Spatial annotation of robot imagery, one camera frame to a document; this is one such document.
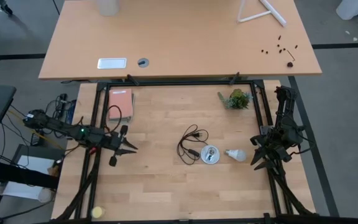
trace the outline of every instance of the plug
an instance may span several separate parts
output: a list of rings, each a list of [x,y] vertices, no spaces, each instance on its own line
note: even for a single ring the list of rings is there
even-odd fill
[[[191,155],[195,156],[195,157],[199,157],[199,156],[200,156],[200,154],[199,154],[198,152],[196,152],[196,151],[194,151],[194,150],[192,150],[192,149],[189,149],[188,152],[189,152]]]
[[[193,136],[194,138],[199,138],[203,135],[203,133],[194,133],[191,136]]]

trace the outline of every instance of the black metal frame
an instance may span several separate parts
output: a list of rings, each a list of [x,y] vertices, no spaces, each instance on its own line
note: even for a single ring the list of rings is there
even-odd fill
[[[272,115],[270,112],[269,103],[267,100],[267,95],[265,92],[263,80],[238,80],[238,79],[236,79],[235,82],[232,82],[232,80],[229,80],[229,81],[227,81],[227,80],[200,80],[197,78],[187,78],[186,80],[181,79],[181,80],[175,80],[175,81],[172,81],[169,79],[164,79],[164,81],[148,81],[148,82],[142,82],[142,83],[139,83],[138,80],[131,80],[130,78],[128,78],[124,82],[98,83],[97,90],[96,90],[96,96],[95,96],[95,100],[94,100],[91,125],[95,125],[95,122],[96,122],[96,116],[98,114],[98,105],[99,105],[102,90],[105,90],[105,93],[106,93],[107,90],[109,90],[112,87],[139,86],[139,85],[140,86],[250,85],[250,89],[251,89],[253,101],[254,101],[255,115],[257,117],[257,123],[259,126],[260,133],[261,133],[261,127],[264,125],[264,123],[263,123],[262,114],[260,111],[258,93],[260,93],[260,97],[261,97],[263,105],[264,105],[265,115],[267,118],[267,125],[268,126],[273,125],[273,119],[272,119]],[[104,103],[103,103],[100,127],[104,126],[104,121],[106,120],[106,116],[107,116],[106,111],[108,108],[108,101],[109,101],[108,99],[109,99],[109,95],[104,94]],[[99,171],[98,169],[99,169],[100,157],[101,157],[101,150],[98,150],[98,151],[96,151],[96,155],[94,158],[94,163],[97,164],[96,175],[98,175],[98,171]],[[87,149],[86,154],[85,154],[83,170],[81,173],[81,182],[83,182],[83,180],[85,180],[86,176],[88,175],[89,160],[90,160],[89,149]],[[269,179],[269,184],[270,184],[270,190],[272,193],[272,200],[273,200],[273,205],[274,205],[274,209],[275,209],[275,214],[276,214],[276,217],[278,217],[279,215],[281,215],[283,213],[280,208],[280,202],[278,199],[278,192],[277,192],[277,187],[275,184],[275,179],[270,172],[268,172],[268,179]],[[94,198],[96,195],[96,185],[97,185],[97,177],[94,179],[94,181],[91,184],[91,190],[89,193],[88,209],[87,209],[87,214],[86,214],[87,218],[91,217],[91,209],[94,206]],[[292,209],[291,202],[289,201],[288,197],[285,194],[283,194],[283,199],[285,202],[287,214],[293,215],[293,209]],[[80,203],[80,205],[76,208],[75,218],[81,217],[81,209],[82,209],[82,203]],[[191,220],[191,222],[192,223],[211,223],[211,222],[213,222],[213,223],[239,223],[239,222],[268,223],[270,216],[267,213],[265,213],[264,215],[265,215],[265,218]],[[177,222],[188,223],[189,220],[182,220],[182,221],[181,220],[156,220],[156,221],[147,220],[147,221],[136,221],[136,222],[113,221],[113,222],[93,222],[93,223],[177,223]]]

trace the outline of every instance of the potted plant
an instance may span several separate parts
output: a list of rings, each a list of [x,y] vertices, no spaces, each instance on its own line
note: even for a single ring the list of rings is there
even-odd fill
[[[218,92],[218,96],[226,109],[248,109],[249,101],[252,100],[250,93],[244,93],[240,89],[233,90],[229,98],[223,97],[221,92]]]

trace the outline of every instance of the wooden desk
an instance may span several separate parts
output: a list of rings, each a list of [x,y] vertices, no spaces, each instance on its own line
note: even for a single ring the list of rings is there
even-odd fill
[[[273,91],[280,82],[265,81],[265,86],[274,114],[278,102]],[[217,96],[218,91],[228,95],[234,88],[250,91],[249,85],[133,87],[135,115],[127,138],[139,150],[119,157],[116,167],[108,165],[113,152],[102,151],[95,198],[95,206],[106,209],[101,220],[255,218],[264,212],[274,216],[267,172],[250,166],[255,146],[249,139],[259,133],[254,106],[250,103],[249,110],[225,110]],[[90,122],[95,93],[96,84],[80,86],[73,123],[81,116],[85,124]],[[178,157],[176,145],[191,124],[209,132],[208,144],[221,152],[217,164],[197,161],[188,166]],[[186,145],[197,151],[203,147],[201,143]],[[68,148],[73,146],[76,143],[70,142]],[[227,157],[225,149],[245,150],[246,161]],[[84,152],[79,148],[65,159],[53,218],[76,194]],[[301,158],[294,156],[284,165],[289,187],[306,208],[314,210]]]
[[[39,78],[321,74],[293,0],[269,2],[286,28],[272,15],[237,24],[240,0],[121,0],[113,17],[100,16],[96,1],[65,1]],[[247,0],[243,15],[264,11]],[[127,58],[127,67],[97,69],[99,58],[114,57]],[[140,68],[140,58],[150,65]]]

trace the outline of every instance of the light wood tabletop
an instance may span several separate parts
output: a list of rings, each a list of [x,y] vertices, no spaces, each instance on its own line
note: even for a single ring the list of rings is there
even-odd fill
[[[274,114],[278,106],[274,90],[280,82],[264,82]],[[249,85],[132,87],[134,118],[127,139],[139,150],[118,157],[116,167],[108,164],[114,152],[102,150],[95,206],[105,208],[106,213],[98,220],[257,218],[265,212],[274,216],[267,171],[254,171],[250,165],[255,146],[249,139],[259,134],[254,105],[250,102],[248,110],[226,110],[217,96],[218,91],[228,96],[235,88],[250,92]],[[80,86],[73,123],[82,116],[84,124],[90,123],[95,94],[96,84]],[[262,102],[260,105],[265,114]],[[221,153],[217,164],[200,160],[188,166],[180,160],[176,146],[192,124],[209,132],[207,143]],[[115,125],[108,122],[111,128]],[[204,146],[200,142],[185,144],[198,152]],[[74,146],[76,142],[69,142],[68,148]],[[245,150],[246,161],[224,155],[226,149]],[[65,158],[52,218],[64,211],[78,190],[84,153],[78,148]],[[284,166],[288,186],[307,209],[314,211],[301,158],[294,156]]]
[[[65,1],[39,78],[320,75],[293,0],[269,2],[286,27],[272,15],[238,24],[240,0],[121,0],[110,17],[99,14],[96,1]],[[242,15],[264,11],[247,0]],[[99,58],[126,58],[127,65],[100,70]],[[148,67],[138,66],[141,58]]]

